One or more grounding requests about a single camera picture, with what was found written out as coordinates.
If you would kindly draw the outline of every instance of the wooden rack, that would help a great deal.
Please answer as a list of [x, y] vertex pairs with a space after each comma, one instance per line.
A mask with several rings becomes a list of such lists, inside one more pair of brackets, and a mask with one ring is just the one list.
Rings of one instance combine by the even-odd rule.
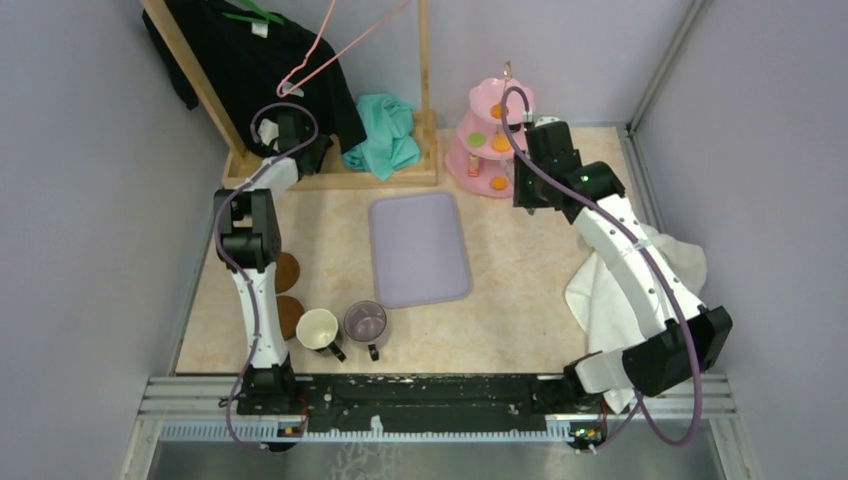
[[[438, 166], [436, 144], [436, 115], [430, 109], [430, 39], [427, 0], [418, 1], [418, 42], [421, 68], [421, 109], [413, 113], [415, 130], [413, 138], [421, 148], [421, 161], [417, 164], [395, 172], [385, 182], [380, 181], [371, 173], [354, 172], [345, 167], [342, 162], [338, 141], [324, 158], [324, 166], [318, 175], [306, 177], [295, 185], [298, 190], [326, 189], [359, 189], [382, 187], [423, 187], [438, 183]], [[227, 115], [221, 100], [212, 88], [209, 78], [197, 61], [194, 52], [183, 36], [182, 31], [174, 20], [171, 11], [165, 5], [165, 0], [141, 0], [141, 4], [156, 25], [156, 29], [165, 44], [171, 50], [180, 68], [185, 73], [200, 102], [209, 112], [212, 121], [224, 137], [230, 148], [227, 163], [221, 183], [226, 188], [233, 188], [242, 182], [259, 167], [261, 159], [251, 153], [236, 131], [235, 125]]]

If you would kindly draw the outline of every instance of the beige table surface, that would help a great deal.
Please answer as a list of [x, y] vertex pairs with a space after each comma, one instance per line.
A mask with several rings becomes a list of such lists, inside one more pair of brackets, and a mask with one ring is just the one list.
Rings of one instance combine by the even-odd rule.
[[[584, 164], [609, 163], [633, 198], [615, 128], [572, 132]], [[452, 134], [439, 132], [440, 159]], [[467, 193], [440, 168], [437, 187], [287, 192], [277, 203], [283, 250], [301, 265], [300, 280], [285, 294], [307, 310], [327, 308], [342, 318], [355, 302], [375, 299], [368, 207], [380, 198], [452, 193], [471, 266], [473, 289], [465, 299], [387, 310], [391, 337], [379, 362], [349, 340], [345, 363], [290, 340], [296, 372], [560, 372], [586, 353], [586, 336], [563, 300], [565, 285], [591, 253], [577, 231], [551, 210], [530, 216], [509, 199]], [[236, 372], [246, 355], [236, 288], [210, 247], [177, 372]]]

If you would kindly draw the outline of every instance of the black shirt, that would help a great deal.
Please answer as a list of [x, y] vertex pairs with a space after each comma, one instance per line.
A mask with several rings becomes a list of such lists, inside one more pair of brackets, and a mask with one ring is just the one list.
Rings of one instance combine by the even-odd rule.
[[[284, 24], [270, 23], [268, 38], [262, 38], [252, 33], [249, 22], [223, 15], [227, 12], [254, 18], [252, 12], [223, 0], [166, 0], [165, 3], [236, 130], [253, 153], [259, 156], [270, 154], [268, 147], [253, 141], [250, 121], [260, 108], [279, 101], [296, 103], [312, 112], [320, 133], [338, 136], [342, 152], [366, 139], [365, 128], [338, 61], [303, 84], [301, 92], [291, 93], [282, 100], [277, 97], [277, 85], [303, 63], [303, 57], [315, 41], [314, 33], [276, 14]], [[146, 13], [144, 21], [157, 51], [168, 66], [174, 88], [186, 106], [193, 108], [197, 105], [197, 97], [188, 80]], [[297, 84], [334, 55], [330, 44], [321, 39], [306, 66], [289, 82]], [[276, 120], [276, 113], [271, 110], [266, 117]]]

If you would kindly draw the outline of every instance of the clothes hanger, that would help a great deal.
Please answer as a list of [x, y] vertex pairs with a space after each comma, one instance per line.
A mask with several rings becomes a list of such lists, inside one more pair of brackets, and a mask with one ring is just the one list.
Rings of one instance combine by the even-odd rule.
[[225, 17], [231, 18], [233, 20], [241, 20], [241, 21], [250, 22], [250, 23], [265, 23], [265, 24], [268, 24], [270, 22], [273, 22], [273, 23], [276, 23], [276, 24], [279, 24], [279, 25], [285, 24], [285, 22], [283, 22], [282, 18], [280, 18], [276, 15], [273, 15], [269, 12], [266, 12], [265, 10], [259, 8], [259, 6], [256, 5], [256, 3], [253, 2], [253, 0], [238, 0], [238, 2], [241, 3], [242, 5], [244, 5], [245, 7], [247, 7], [254, 14], [262, 17], [262, 19], [247, 17], [245, 15], [237, 15], [237, 14], [234, 14], [234, 13], [224, 13], [223, 15]]

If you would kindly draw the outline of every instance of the mug handle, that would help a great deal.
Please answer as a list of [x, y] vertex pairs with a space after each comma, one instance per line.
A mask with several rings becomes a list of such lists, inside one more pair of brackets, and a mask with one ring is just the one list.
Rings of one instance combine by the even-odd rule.
[[327, 345], [327, 348], [329, 348], [330, 351], [333, 352], [333, 355], [335, 355], [340, 362], [344, 362], [345, 360], [347, 360], [347, 355], [345, 355], [342, 349], [339, 348], [338, 345], [336, 345], [336, 342], [330, 342], [330, 344]]

